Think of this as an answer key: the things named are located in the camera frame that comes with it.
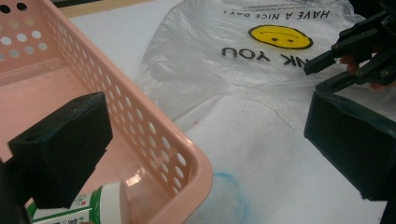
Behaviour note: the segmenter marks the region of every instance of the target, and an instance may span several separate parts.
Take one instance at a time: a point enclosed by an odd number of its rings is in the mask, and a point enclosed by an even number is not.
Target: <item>smiley face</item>
[[[281,49],[309,49],[314,44],[304,33],[278,25],[260,25],[248,31],[254,39]]]

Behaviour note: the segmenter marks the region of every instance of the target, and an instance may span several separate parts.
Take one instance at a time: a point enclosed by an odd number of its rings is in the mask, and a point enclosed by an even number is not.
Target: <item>white plastic bag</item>
[[[362,17],[347,0],[186,0],[151,40],[134,81],[209,157],[208,199],[190,223],[377,223],[359,193],[304,139],[315,85],[304,74]],[[393,91],[346,97],[395,118]]]

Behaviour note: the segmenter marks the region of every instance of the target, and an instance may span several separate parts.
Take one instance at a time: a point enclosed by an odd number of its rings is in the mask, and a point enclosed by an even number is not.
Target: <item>blue stain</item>
[[[238,180],[233,175],[223,172],[214,173],[213,177],[212,190],[197,210],[200,222],[247,223],[248,203]]]

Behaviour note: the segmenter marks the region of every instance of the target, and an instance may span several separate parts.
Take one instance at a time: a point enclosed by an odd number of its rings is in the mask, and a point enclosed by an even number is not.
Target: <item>basket hole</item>
[[[171,145],[169,144],[168,139],[166,139],[165,137],[163,137],[163,145],[167,148],[170,149]]]
[[[20,57],[20,52],[15,49],[12,49],[9,51],[9,56],[11,56],[13,58],[18,58],[18,57]]]
[[[184,159],[184,157],[180,154],[180,153],[177,153],[177,158],[178,158],[178,161],[180,161],[180,163],[183,165],[183,166],[185,166],[187,163],[186,163],[186,159]]]
[[[5,13],[5,14],[8,14],[8,13],[11,12],[11,8],[9,8],[9,6],[6,6],[6,5],[1,5],[0,6],[0,11]]]
[[[80,57],[77,57],[77,58],[78,58],[79,65],[81,66],[81,70],[82,70],[82,68],[84,67],[84,61],[82,61],[82,58],[80,58]]]
[[[176,177],[174,177],[174,182],[175,182],[176,186],[181,189],[181,183]]]
[[[140,143],[145,147],[146,146],[145,139],[142,136],[140,136],[139,139],[140,139]]]
[[[111,107],[113,108],[114,113],[117,113],[117,108],[114,105],[112,105]]]
[[[117,91],[117,94],[118,94],[119,96],[121,96],[121,91],[120,91],[120,88],[119,88],[118,86],[116,86],[116,91]]]
[[[155,162],[153,159],[149,160],[149,164],[152,166],[152,168],[157,169],[157,162]]]
[[[166,173],[169,173],[169,169],[168,169],[168,167],[165,165],[165,163],[161,164],[161,167],[163,168],[163,170],[164,170]]]
[[[161,176],[163,177],[163,180],[165,182],[168,182],[168,177],[166,177],[166,175],[164,173],[161,173]]]
[[[18,29],[18,27],[20,27],[20,23],[15,20],[9,20],[8,26],[11,27],[12,29]]]
[[[134,117],[132,117],[132,114],[131,114],[130,112],[128,112],[128,119],[129,119],[131,122],[134,122]]]
[[[114,100],[113,92],[112,92],[112,91],[109,91],[108,94],[110,95],[110,98],[111,98],[112,100]]]
[[[148,140],[149,140],[149,143],[150,143],[153,147],[156,147],[156,146],[157,146],[157,144],[155,143],[154,138],[150,137]]]
[[[180,178],[184,178],[183,171],[181,171],[181,169],[178,168],[178,166],[175,167],[175,171],[176,171],[176,174],[177,174]]]
[[[62,27],[61,25],[59,25],[59,31],[62,35],[67,36],[67,32],[66,29],[64,27]]]
[[[148,154],[146,153],[146,150],[143,149],[142,147],[140,148],[140,151],[142,152],[143,156],[147,156]]]
[[[136,138],[134,136],[131,136],[132,142],[134,143],[135,146],[137,146]]]
[[[128,97],[125,97],[125,101],[129,107],[132,107],[131,100]]]
[[[139,109],[136,109],[136,113],[137,113],[137,117],[138,117],[140,120],[143,120],[143,114],[142,114],[142,112],[141,112]]]
[[[40,43],[38,44],[38,48],[41,50],[47,50],[49,46],[46,43]]]
[[[32,53],[34,53],[35,52],[35,49],[33,49],[32,47],[30,47],[30,46],[28,46],[28,47],[25,47],[25,52],[26,53],[28,53],[28,54],[32,54]]]
[[[28,26],[34,26],[35,25],[35,20],[33,20],[31,17],[26,17],[23,21]]]
[[[155,154],[155,151],[152,148],[149,150],[149,154],[151,154],[151,157],[153,159],[157,160],[157,155]]]
[[[27,36],[24,34],[18,34],[17,39],[21,42],[25,42],[27,40]]]
[[[119,108],[121,109],[121,110],[123,110],[123,105],[122,105],[122,103],[119,101]]]
[[[175,187],[173,187],[173,191],[175,194],[178,194],[178,189],[176,189]]]
[[[106,79],[107,79],[107,83],[108,83],[108,85],[110,85],[110,86],[111,86],[111,80],[110,80],[110,77],[106,76]]]
[[[95,81],[99,81],[98,75],[96,75],[96,73],[93,73],[93,77],[95,78]]]
[[[123,115],[120,115],[120,117],[121,117],[122,122],[126,123],[125,117]]]
[[[163,151],[163,159],[164,159],[166,162],[169,162],[169,156],[168,156],[168,154],[167,154],[166,152],[164,152],[164,151]]]
[[[102,68],[98,67],[98,71],[99,71],[99,75],[102,76],[103,75]]]
[[[129,130],[131,130],[131,133],[136,134],[136,132],[134,131],[134,126],[129,125]]]
[[[17,4],[17,9],[19,9],[20,11],[26,11],[27,10],[27,6],[24,3],[18,3]]]
[[[145,133],[145,130],[143,129],[143,126],[141,124],[138,124],[137,128],[139,129],[139,132],[141,132],[142,134]]]
[[[88,72],[88,74],[91,73],[91,68],[89,66],[87,66],[87,72]]]
[[[12,43],[11,39],[6,36],[1,37],[0,42],[4,45],[11,45]]]
[[[151,122],[149,122],[148,123],[148,126],[149,126],[149,130],[152,132],[152,133],[156,133],[157,131],[155,130],[155,127],[154,127],[154,125],[151,123]]]
[[[32,37],[34,37],[36,39],[41,38],[41,33],[39,31],[33,31]]]

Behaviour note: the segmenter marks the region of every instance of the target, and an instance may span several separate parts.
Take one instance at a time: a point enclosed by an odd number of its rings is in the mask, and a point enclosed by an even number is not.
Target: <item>black device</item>
[[[8,142],[0,162],[0,222],[30,223],[24,205],[69,207],[113,138],[102,92],[78,97]]]
[[[396,79],[396,2],[381,0],[385,10],[342,31],[331,50],[304,67],[307,75],[353,54],[356,71],[331,77],[316,86],[304,136],[361,193],[363,199],[388,201],[381,224],[396,223],[396,122],[345,97],[335,95],[365,82],[388,85]],[[374,46],[386,49],[372,58]]]

